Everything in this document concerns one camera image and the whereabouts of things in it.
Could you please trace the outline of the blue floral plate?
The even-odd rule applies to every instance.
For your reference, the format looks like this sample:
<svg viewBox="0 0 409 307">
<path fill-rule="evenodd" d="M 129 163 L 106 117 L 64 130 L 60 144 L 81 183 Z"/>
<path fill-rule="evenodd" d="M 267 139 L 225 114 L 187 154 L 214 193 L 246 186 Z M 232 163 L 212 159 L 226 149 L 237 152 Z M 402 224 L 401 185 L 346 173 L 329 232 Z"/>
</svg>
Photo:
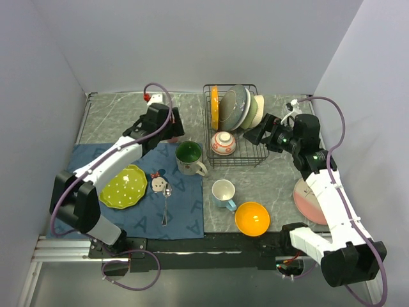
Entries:
<svg viewBox="0 0 409 307">
<path fill-rule="evenodd" d="M 246 87 L 236 84 L 224 94 L 219 102 L 219 130 L 232 131 L 238 128 L 246 102 Z"/>
</svg>

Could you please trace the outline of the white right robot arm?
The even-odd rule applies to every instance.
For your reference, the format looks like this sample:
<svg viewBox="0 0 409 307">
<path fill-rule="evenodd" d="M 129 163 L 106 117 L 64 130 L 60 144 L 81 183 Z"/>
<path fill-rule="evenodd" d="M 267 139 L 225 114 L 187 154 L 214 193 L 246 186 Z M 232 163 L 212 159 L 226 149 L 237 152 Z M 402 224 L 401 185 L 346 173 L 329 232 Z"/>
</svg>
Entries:
<svg viewBox="0 0 409 307">
<path fill-rule="evenodd" d="M 343 189 L 337 165 L 330 153 L 320 146 L 319 119 L 298 114 L 292 127 L 280 118 L 264 115 L 260 124 L 243 136 L 254 145 L 264 144 L 271 152 L 288 152 L 293 163 L 312 190 L 329 227 L 332 239 L 314 233 L 304 223 L 282 227 L 279 246 L 283 253 L 298 250 L 314 259 L 331 287 L 375 279 L 385 274 L 383 261 L 387 250 L 375 242 L 363 227 Z"/>
</svg>

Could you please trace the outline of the teal rim white plate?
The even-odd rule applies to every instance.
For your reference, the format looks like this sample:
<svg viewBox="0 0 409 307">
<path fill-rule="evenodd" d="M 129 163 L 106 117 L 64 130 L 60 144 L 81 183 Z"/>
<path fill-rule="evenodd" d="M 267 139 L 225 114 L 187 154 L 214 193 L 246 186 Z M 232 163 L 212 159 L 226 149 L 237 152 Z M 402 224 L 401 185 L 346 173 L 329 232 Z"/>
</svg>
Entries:
<svg viewBox="0 0 409 307">
<path fill-rule="evenodd" d="M 247 98 L 244 106 L 243 113 L 240 117 L 240 121 L 238 123 L 238 127 L 241 129 L 248 129 L 252 119 L 254 118 L 254 112 L 253 112 L 253 103 L 252 103 L 252 96 L 250 91 L 246 88 L 245 89 Z"/>
</svg>

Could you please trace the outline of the red white patterned dish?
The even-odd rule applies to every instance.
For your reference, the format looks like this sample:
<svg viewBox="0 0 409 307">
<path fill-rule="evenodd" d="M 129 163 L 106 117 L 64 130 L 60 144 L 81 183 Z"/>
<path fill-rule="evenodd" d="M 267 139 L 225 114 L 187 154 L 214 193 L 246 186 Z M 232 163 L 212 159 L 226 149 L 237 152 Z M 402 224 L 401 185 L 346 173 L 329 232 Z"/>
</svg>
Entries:
<svg viewBox="0 0 409 307">
<path fill-rule="evenodd" d="M 229 132 L 216 132 L 210 140 L 210 148 L 215 154 L 221 156 L 231 155 L 236 150 L 236 139 Z"/>
</svg>

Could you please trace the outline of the cream square cartoon dish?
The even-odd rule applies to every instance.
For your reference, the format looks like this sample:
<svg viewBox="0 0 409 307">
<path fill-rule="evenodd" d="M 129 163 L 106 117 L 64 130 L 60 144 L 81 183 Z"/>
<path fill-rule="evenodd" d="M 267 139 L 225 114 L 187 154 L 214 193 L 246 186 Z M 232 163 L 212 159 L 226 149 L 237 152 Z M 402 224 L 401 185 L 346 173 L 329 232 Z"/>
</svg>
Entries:
<svg viewBox="0 0 409 307">
<path fill-rule="evenodd" d="M 263 119 L 263 114 L 264 114 L 264 106 L 265 106 L 265 99 L 264 96 L 262 95 L 255 95 L 253 96 L 254 100 L 256 102 L 257 105 L 257 111 L 256 114 L 253 118 L 253 121 L 251 122 L 249 128 L 253 129 L 254 127 L 256 127 L 257 125 L 259 125 Z"/>
</svg>

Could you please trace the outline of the light blue mug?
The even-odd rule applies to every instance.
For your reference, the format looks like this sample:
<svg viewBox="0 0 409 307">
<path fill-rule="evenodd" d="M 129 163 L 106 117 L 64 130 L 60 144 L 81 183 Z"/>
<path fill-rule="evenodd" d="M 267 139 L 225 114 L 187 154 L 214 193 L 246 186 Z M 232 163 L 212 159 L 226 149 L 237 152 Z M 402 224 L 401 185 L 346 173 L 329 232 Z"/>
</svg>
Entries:
<svg viewBox="0 0 409 307">
<path fill-rule="evenodd" d="M 213 204 L 220 209 L 228 209 L 231 212 L 237 210 L 236 203 L 233 201 L 236 189 L 232 182 L 226 179 L 220 179 L 212 185 Z"/>
</svg>

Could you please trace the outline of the orange bowl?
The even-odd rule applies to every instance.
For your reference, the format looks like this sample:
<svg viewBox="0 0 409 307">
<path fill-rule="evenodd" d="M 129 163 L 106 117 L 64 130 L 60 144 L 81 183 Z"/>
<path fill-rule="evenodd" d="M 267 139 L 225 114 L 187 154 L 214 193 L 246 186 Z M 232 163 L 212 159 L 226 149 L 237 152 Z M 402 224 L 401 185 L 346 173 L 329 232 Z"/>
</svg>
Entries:
<svg viewBox="0 0 409 307">
<path fill-rule="evenodd" d="M 235 224 L 244 235 L 258 237 L 269 229 L 270 214 L 261 204 L 249 201 L 237 209 Z"/>
</svg>

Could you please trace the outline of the green square panda dish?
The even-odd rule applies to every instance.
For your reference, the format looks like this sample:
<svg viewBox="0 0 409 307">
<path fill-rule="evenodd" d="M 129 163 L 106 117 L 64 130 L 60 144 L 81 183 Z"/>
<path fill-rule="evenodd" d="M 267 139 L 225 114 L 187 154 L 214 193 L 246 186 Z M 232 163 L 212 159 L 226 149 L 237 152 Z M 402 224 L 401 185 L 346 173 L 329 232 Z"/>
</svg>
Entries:
<svg viewBox="0 0 409 307">
<path fill-rule="evenodd" d="M 254 95 L 251 94 L 250 99 L 250 108 L 249 111 L 240 125 L 241 129 L 250 129 L 254 128 L 258 124 L 258 103 L 257 100 L 254 98 Z"/>
</svg>

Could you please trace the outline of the orange polka dot plate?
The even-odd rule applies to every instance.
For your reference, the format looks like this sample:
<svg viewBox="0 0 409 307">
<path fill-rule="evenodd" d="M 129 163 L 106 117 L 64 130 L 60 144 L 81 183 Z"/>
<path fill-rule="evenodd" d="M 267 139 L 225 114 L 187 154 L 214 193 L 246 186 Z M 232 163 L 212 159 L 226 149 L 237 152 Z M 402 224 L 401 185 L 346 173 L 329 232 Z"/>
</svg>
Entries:
<svg viewBox="0 0 409 307">
<path fill-rule="evenodd" d="M 219 129 L 219 91 L 217 85 L 212 86 L 210 92 L 211 126 L 212 129 Z"/>
</svg>

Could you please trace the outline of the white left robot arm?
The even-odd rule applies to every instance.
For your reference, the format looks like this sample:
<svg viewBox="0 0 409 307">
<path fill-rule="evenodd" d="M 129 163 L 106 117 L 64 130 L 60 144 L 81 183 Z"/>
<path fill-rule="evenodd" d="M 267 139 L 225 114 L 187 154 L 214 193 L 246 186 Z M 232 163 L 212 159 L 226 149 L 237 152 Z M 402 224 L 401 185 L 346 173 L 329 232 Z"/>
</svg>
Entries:
<svg viewBox="0 0 409 307">
<path fill-rule="evenodd" d="M 70 226 L 71 231 L 101 242 L 111 256 L 121 256 L 127 248 L 127 233 L 102 215 L 99 192 L 121 170 L 144 157 L 161 141 L 184 133 L 178 108 L 153 103 L 146 114 L 95 160 L 74 172 L 58 173 L 50 201 L 52 234 L 60 235 L 54 226 L 55 221 L 60 220 Z"/>
</svg>

